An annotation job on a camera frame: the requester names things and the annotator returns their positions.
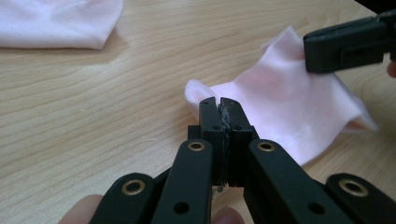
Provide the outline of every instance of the table surface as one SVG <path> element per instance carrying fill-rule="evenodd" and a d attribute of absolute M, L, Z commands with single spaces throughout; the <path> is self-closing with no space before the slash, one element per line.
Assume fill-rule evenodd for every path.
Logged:
<path fill-rule="evenodd" d="M 0 220 L 56 223 L 120 176 L 168 168 L 187 126 L 188 80 L 231 81 L 288 26 L 303 36 L 374 15 L 351 0 L 125 1 L 103 50 L 0 49 Z M 396 80 L 383 64 L 339 72 L 380 127 L 340 133 L 304 169 L 351 173 L 396 199 Z M 241 189 L 218 198 L 252 223 Z"/>

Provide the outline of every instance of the round hole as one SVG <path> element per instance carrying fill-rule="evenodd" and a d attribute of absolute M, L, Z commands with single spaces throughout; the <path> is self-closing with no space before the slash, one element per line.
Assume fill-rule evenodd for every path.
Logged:
<path fill-rule="evenodd" d="M 338 185 L 344 191 L 357 197 L 365 197 L 369 194 L 369 190 L 366 187 L 352 179 L 341 179 Z"/>
<path fill-rule="evenodd" d="M 136 195 L 142 192 L 145 187 L 146 184 L 143 180 L 133 179 L 122 185 L 122 193 L 129 196 Z"/>
<path fill-rule="evenodd" d="M 186 214 L 189 212 L 189 205 L 187 203 L 177 203 L 174 206 L 174 211 L 178 214 Z"/>
<path fill-rule="evenodd" d="M 324 207 L 318 203 L 310 203 L 308 205 L 309 210 L 311 210 L 311 212 L 318 214 L 318 215 L 324 215 L 326 213 L 326 210 L 324 209 Z"/>
<path fill-rule="evenodd" d="M 187 147 L 192 151 L 201 151 L 202 149 L 205 148 L 205 145 L 200 142 L 192 142 L 192 143 L 189 143 L 189 145 Z"/>
<path fill-rule="evenodd" d="M 257 147 L 262 150 L 262 151 L 274 151 L 275 147 L 272 144 L 266 143 L 266 142 L 260 142 L 257 144 Z"/>

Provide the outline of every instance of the fingertip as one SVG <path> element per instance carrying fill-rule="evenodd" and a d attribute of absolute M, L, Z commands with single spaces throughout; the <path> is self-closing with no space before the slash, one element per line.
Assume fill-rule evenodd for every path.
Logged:
<path fill-rule="evenodd" d="M 387 68 L 390 77 L 396 77 L 396 62 L 390 62 Z"/>
<path fill-rule="evenodd" d="M 220 209 L 211 218 L 213 224 L 245 224 L 242 216 L 231 207 L 224 207 Z"/>
<path fill-rule="evenodd" d="M 59 224 L 88 224 L 103 196 L 93 194 L 78 201 L 61 219 Z"/>

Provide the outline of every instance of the folded fabric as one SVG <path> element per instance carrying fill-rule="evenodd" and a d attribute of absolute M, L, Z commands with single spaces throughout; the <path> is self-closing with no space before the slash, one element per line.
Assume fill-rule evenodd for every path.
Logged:
<path fill-rule="evenodd" d="M 102 49 L 122 0 L 1 0 L 0 47 Z"/>
<path fill-rule="evenodd" d="M 335 74 L 306 72 L 303 41 L 292 28 L 262 51 L 257 64 L 231 82 L 209 88 L 189 81 L 185 95 L 194 116 L 207 97 L 234 99 L 259 137 L 278 142 L 299 164 L 323 152 L 342 130 L 376 129 L 363 102 Z"/>

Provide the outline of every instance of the metal grommet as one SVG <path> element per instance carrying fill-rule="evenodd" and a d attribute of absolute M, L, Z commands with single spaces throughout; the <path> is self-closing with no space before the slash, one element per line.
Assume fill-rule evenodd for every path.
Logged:
<path fill-rule="evenodd" d="M 272 144 L 269 144 L 267 142 L 260 142 L 257 144 L 257 148 L 262 150 L 262 151 L 266 151 L 266 152 L 270 152 L 270 151 L 274 151 L 275 147 Z"/>
<path fill-rule="evenodd" d="M 122 185 L 122 193 L 128 196 L 136 195 L 142 192 L 145 187 L 146 184 L 143 180 L 133 179 Z"/>
<path fill-rule="evenodd" d="M 352 179 L 341 179 L 338 185 L 344 191 L 357 197 L 366 197 L 369 194 L 369 190 L 366 187 Z"/>
<path fill-rule="evenodd" d="M 200 142 L 191 142 L 187 145 L 187 147 L 189 148 L 189 150 L 192 151 L 201 151 L 202 149 L 205 148 L 205 145 Z"/>

